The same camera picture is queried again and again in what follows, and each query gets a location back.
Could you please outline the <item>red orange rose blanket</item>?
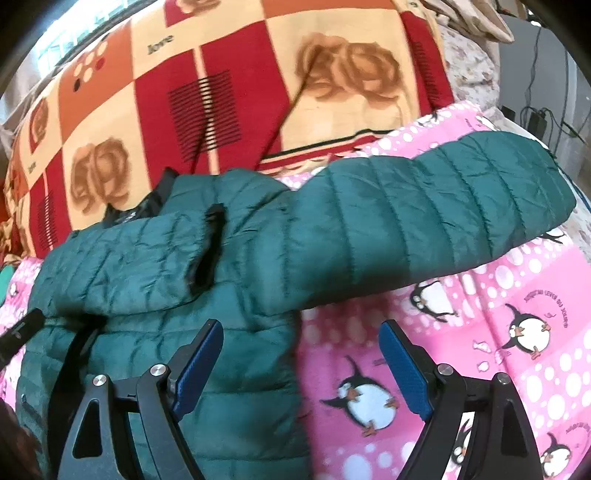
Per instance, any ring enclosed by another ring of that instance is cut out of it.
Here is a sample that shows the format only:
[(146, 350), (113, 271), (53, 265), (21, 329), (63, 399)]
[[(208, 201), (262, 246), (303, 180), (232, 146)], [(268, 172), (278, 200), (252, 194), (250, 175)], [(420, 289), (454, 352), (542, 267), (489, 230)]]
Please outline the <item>red orange rose blanket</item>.
[(169, 168), (279, 176), (453, 100), (420, 1), (157, 1), (2, 125), (1, 250), (42, 258)]

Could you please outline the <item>beige curtain fabric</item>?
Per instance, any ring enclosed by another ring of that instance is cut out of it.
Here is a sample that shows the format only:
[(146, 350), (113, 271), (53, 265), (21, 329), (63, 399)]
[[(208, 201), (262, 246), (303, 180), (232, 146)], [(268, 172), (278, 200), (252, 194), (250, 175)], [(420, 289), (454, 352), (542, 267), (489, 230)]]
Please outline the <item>beige curtain fabric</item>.
[(439, 24), (467, 37), (511, 44), (515, 37), (490, 1), (422, 0)]

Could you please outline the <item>pink penguin blanket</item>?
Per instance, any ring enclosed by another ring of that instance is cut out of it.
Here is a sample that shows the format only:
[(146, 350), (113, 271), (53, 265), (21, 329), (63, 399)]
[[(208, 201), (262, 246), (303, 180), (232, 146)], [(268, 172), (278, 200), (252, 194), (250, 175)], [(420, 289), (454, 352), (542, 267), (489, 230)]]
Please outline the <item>pink penguin blanket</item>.
[[(497, 129), (474, 104), (461, 102), (394, 130), (352, 158), (414, 159), (476, 132)], [(298, 314), (295, 372), (301, 422), (311, 452), (309, 479), (388, 479), (401, 473), (422, 423), (407, 407), (378, 345), (393, 319), (437, 362), (479, 378), (511, 375), (541, 450), (544, 474), (563, 479), (590, 443), (589, 247), (574, 236), (580, 203), (549, 232), (478, 267), (391, 291), (329, 303)], [(7, 296), (10, 324), (33, 308), (43, 260), (25, 260)], [(17, 420), (17, 445), (42, 478), (39, 439), (17, 417), (25, 349), (3, 376)]]

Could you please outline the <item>teal green garment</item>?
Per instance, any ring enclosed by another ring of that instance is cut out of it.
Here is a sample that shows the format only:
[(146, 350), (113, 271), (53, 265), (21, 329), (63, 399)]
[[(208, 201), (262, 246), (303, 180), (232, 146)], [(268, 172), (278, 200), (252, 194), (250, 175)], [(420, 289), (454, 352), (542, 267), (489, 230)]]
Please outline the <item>teal green garment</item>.
[(3, 305), (7, 296), (10, 281), (15, 273), (12, 265), (3, 266), (0, 270), (0, 305)]

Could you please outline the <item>floral white bedsheet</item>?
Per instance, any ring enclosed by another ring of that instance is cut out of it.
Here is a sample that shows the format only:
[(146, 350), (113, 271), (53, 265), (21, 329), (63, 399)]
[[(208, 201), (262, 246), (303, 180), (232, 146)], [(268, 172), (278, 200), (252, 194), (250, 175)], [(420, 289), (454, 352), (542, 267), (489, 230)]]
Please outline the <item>floral white bedsheet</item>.
[(491, 121), (502, 116), (500, 101), (499, 44), (439, 26), (446, 60), (446, 73), (457, 102), (477, 104)]

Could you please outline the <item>green quilted puffer jacket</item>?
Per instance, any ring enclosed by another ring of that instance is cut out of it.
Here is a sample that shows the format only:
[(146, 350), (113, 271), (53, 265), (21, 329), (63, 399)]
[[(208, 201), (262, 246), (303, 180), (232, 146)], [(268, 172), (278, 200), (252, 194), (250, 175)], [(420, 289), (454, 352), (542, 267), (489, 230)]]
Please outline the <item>green quilted puffer jacket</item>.
[(550, 154), (476, 132), (417, 158), (329, 164), (300, 189), (235, 169), (181, 175), (148, 218), (69, 234), (48, 253), (29, 305), (19, 422), (43, 478), (85, 382), (139, 375), (208, 320), (224, 342), (181, 423), (208, 479), (308, 479), (294, 350), (298, 314), (463, 272), (563, 224), (576, 200)]

